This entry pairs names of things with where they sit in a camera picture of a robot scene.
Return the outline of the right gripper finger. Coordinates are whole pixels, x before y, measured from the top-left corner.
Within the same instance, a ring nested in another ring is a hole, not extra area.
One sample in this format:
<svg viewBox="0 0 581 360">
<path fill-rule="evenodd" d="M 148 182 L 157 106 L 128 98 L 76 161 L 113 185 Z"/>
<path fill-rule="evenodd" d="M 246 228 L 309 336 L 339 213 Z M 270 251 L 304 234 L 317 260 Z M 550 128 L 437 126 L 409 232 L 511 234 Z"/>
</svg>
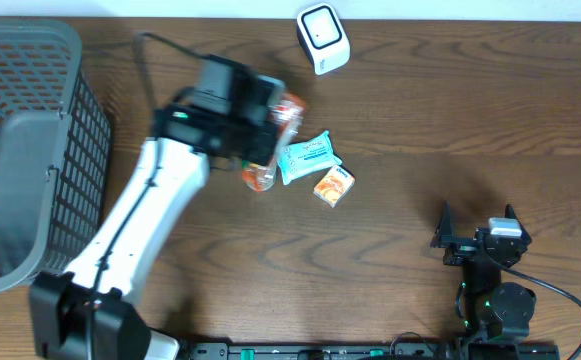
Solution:
<svg viewBox="0 0 581 360">
<path fill-rule="evenodd" d="M 522 235 L 525 232 L 525 228 L 522 225 L 521 221 L 519 220 L 516 212 L 511 204 L 507 204 L 504 210 L 504 216 L 508 219 L 511 223 L 511 226 L 515 229 L 515 231 Z"/>
<path fill-rule="evenodd" d="M 448 248 L 454 242 L 453 221 L 449 203 L 445 201 L 437 228 L 431 239 L 432 248 Z"/>
</svg>

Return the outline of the green lid jar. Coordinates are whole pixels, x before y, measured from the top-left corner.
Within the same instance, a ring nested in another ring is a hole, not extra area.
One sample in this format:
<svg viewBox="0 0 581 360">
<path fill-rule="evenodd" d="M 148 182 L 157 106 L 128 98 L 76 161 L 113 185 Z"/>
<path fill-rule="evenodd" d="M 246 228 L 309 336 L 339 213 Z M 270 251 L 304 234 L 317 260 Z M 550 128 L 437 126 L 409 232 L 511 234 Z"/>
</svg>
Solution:
<svg viewBox="0 0 581 360">
<path fill-rule="evenodd" d="M 242 161 L 242 180 L 255 192 L 264 192 L 270 189 L 276 181 L 277 164 L 272 160 L 263 166 Z"/>
</svg>

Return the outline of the red Top snack bar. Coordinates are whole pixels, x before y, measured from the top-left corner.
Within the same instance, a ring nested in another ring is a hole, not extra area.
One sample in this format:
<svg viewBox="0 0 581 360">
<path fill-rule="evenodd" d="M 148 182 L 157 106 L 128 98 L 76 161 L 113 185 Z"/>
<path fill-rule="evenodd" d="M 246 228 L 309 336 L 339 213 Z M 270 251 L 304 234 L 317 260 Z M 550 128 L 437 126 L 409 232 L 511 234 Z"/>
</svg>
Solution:
<svg viewBox="0 0 581 360">
<path fill-rule="evenodd" d="M 275 160 L 277 164 L 281 151 L 297 135 L 298 128 L 303 120 L 304 112 L 304 101 L 290 92 L 285 92 L 282 95 L 280 102 L 273 107 L 269 121 L 277 126 L 278 135 L 274 155 L 270 162 Z"/>
</svg>

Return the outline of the light blue wipes pack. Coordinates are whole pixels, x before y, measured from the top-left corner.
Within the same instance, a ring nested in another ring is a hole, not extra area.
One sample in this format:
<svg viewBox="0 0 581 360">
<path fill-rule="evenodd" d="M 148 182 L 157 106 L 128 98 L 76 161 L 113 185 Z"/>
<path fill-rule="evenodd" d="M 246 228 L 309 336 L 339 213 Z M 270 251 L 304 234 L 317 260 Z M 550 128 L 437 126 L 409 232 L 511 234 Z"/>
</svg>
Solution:
<svg viewBox="0 0 581 360">
<path fill-rule="evenodd" d="M 283 184 L 289 185 L 316 171 L 341 165 L 342 160 L 334 153 L 330 132 L 325 130 L 309 141 L 287 145 L 281 151 L 277 164 Z"/>
</svg>

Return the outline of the small orange carton box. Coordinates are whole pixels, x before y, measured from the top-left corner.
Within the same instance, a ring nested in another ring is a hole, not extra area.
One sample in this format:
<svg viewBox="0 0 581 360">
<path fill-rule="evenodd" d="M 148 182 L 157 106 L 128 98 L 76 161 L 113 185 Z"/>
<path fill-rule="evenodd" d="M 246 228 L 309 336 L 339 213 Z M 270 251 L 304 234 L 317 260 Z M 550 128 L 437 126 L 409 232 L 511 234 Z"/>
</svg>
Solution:
<svg viewBox="0 0 581 360">
<path fill-rule="evenodd" d="M 355 177 L 340 165 L 334 165 L 315 185 L 313 193 L 334 208 L 353 187 Z"/>
</svg>

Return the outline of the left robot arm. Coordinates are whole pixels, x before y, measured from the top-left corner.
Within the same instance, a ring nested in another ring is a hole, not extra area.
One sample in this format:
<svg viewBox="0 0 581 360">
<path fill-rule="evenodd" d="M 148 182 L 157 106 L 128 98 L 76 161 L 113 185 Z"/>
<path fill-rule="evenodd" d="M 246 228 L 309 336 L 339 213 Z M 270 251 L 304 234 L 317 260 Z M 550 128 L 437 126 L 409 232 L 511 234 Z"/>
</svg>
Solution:
<svg viewBox="0 0 581 360">
<path fill-rule="evenodd" d="M 43 359 L 177 359 L 180 340 L 136 310 L 147 276 L 181 213 L 207 184 L 214 158 L 266 165 L 279 127 L 283 81 L 215 55 L 195 86 L 154 112 L 154 127 L 121 196 L 64 272 L 40 273 L 29 291 Z"/>
</svg>

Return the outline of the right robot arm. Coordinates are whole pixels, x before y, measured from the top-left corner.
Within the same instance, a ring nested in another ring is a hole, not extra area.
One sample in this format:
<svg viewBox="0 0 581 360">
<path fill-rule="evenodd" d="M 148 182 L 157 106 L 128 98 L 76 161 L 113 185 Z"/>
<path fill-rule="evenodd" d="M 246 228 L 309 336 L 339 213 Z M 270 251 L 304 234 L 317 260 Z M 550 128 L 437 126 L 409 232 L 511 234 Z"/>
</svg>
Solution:
<svg viewBox="0 0 581 360">
<path fill-rule="evenodd" d="M 454 232 L 445 204 L 431 245 L 445 250 L 443 263 L 462 269 L 455 310 L 465 332 L 448 346 L 453 359 L 519 359 L 520 342 L 529 335 L 535 293 L 502 273 L 521 260 L 532 239 L 508 205 L 502 217 L 492 217 L 471 237 Z"/>
</svg>

